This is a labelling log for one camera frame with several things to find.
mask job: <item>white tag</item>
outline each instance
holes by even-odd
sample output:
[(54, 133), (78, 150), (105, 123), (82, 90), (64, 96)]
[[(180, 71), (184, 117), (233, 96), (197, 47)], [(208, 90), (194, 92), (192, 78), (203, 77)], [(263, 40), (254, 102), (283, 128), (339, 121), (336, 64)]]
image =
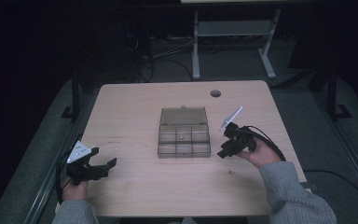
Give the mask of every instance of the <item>white tag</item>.
[(77, 141), (74, 149), (72, 149), (71, 155), (69, 155), (68, 160), (66, 163), (71, 163), (74, 161), (77, 161), (91, 153), (91, 149), (86, 147), (83, 143), (80, 141)]

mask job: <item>gray sleeve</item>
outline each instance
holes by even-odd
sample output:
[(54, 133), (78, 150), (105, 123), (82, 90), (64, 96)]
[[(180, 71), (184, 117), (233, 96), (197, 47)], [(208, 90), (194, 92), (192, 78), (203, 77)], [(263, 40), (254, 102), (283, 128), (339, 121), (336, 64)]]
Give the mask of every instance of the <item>gray sleeve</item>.
[(53, 224), (98, 224), (93, 206), (86, 201), (69, 200), (61, 204)]
[(279, 161), (260, 167), (271, 206), (270, 223), (337, 223), (327, 202), (306, 191), (298, 182), (292, 162)]

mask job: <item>dark background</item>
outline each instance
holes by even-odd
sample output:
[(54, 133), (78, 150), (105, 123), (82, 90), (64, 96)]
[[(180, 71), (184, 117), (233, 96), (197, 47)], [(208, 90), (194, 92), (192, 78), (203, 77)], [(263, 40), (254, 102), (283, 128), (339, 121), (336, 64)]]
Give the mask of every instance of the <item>dark background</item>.
[[(210, 18), (216, 15), (238, 14), (206, 13)], [(133, 13), (122, 17), (109, 12), (62, 12), (49, 1), (0, 1), (0, 197), (52, 100), (74, 70), (85, 90), (107, 82), (131, 82), (136, 76), (131, 63), (137, 59), (128, 52), (126, 34), (137, 35), (144, 25), (137, 18), (139, 14)], [(143, 18), (158, 38), (192, 35), (189, 11)], [(327, 57), (358, 95), (358, 4), (287, 7), (275, 38), (289, 36), (298, 39), (291, 66), (308, 68)]]

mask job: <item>clear plastic box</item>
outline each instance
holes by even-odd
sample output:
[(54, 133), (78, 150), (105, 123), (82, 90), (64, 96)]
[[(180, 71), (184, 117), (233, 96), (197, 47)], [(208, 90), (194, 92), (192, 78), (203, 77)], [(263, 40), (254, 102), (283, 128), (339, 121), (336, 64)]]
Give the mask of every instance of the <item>clear plastic box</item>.
[(158, 134), (159, 158), (211, 157), (205, 107), (163, 108)]

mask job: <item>black cable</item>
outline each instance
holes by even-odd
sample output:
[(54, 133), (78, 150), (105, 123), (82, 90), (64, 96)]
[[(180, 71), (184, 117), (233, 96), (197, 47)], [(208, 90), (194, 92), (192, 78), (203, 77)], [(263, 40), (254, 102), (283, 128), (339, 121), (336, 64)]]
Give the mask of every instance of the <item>black cable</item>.
[(62, 190), (65, 189), (65, 187), (71, 182), (72, 178), (69, 178), (68, 182), (66, 182), (66, 184), (62, 187)]
[(164, 52), (164, 53), (161, 53), (159, 55), (156, 55), (156, 56), (153, 56), (153, 58), (156, 60), (156, 59), (160, 59), (160, 58), (163, 58), (163, 57), (166, 57), (168, 55), (172, 55), (172, 54), (177, 54), (179, 53), (180, 51), (183, 51), (185, 49), (189, 49), (189, 48), (192, 48), (193, 45), (191, 43), (187, 43), (181, 47), (178, 47), (178, 48), (175, 48), (175, 49), (171, 49), (171, 50), (168, 50), (167, 52)]
[(330, 175), (335, 175), (335, 176), (341, 178), (342, 180), (346, 181), (348, 184), (350, 184), (352, 187), (354, 187), (358, 191), (358, 187), (355, 184), (353, 184), (349, 179), (347, 179), (345, 176), (339, 175), (335, 172), (327, 171), (327, 170), (303, 170), (303, 172), (304, 173), (326, 173), (326, 174), (330, 174)]
[(63, 170), (63, 167), (65, 167), (65, 162), (62, 162), (62, 161), (64, 161), (65, 157), (68, 157), (69, 154), (71, 154), (71, 151), (72, 150), (66, 151), (65, 153), (63, 153), (63, 155), (60, 157), (60, 159), (57, 161), (57, 164), (56, 164), (55, 189), (56, 189), (57, 200), (58, 200), (59, 204), (62, 203), (61, 172)]
[(184, 43), (188, 43), (188, 40), (192, 39), (192, 37), (181, 37), (181, 38), (177, 38), (177, 39), (173, 39), (172, 37), (167, 37), (166, 38), (169, 41), (172, 41), (174, 43), (178, 43), (178, 44), (184, 44)]
[(264, 137), (263, 135), (259, 134), (259, 133), (253, 132), (252, 130), (246, 131), (246, 130), (240, 130), (240, 129), (238, 129), (238, 130), (235, 130), (234, 132), (248, 133), (248, 134), (250, 134), (251, 136), (254, 136), (254, 137), (260, 139), (261, 141), (263, 141), (264, 143), (266, 143), (267, 146), (269, 146), (269, 147), (278, 155), (278, 157), (281, 159), (281, 161), (286, 161), (286, 158), (284, 157), (283, 153), (282, 153), (281, 150), (278, 148), (278, 146), (275, 145), (275, 144), (269, 139), (269, 137), (268, 137), (266, 134), (264, 134), (263, 132), (260, 131), (260, 132), (263, 133), (267, 138)]
[(150, 73), (151, 73), (150, 78), (145, 78), (144, 73), (141, 73), (141, 78), (145, 81), (145, 83), (148, 83), (153, 78), (154, 71), (150, 66), (148, 66), (146, 64), (141, 64), (141, 66), (146, 67), (150, 70)]
[(179, 65), (181, 65), (182, 67), (185, 68), (185, 70), (187, 71), (188, 75), (190, 76), (190, 80), (193, 81), (193, 76), (191, 75), (190, 71), (188, 70), (188, 68), (182, 64), (182, 63), (179, 63), (177, 61), (174, 61), (174, 60), (159, 60), (159, 61), (155, 61), (155, 63), (177, 63)]
[(256, 128), (255, 126), (246, 126), (246, 127), (248, 127), (248, 128), (253, 128), (253, 129), (258, 130), (258, 131), (261, 132), (271, 143), (274, 143), (274, 142), (272, 142), (272, 140), (271, 140), (265, 133), (263, 133), (263, 131), (261, 131), (260, 129)]

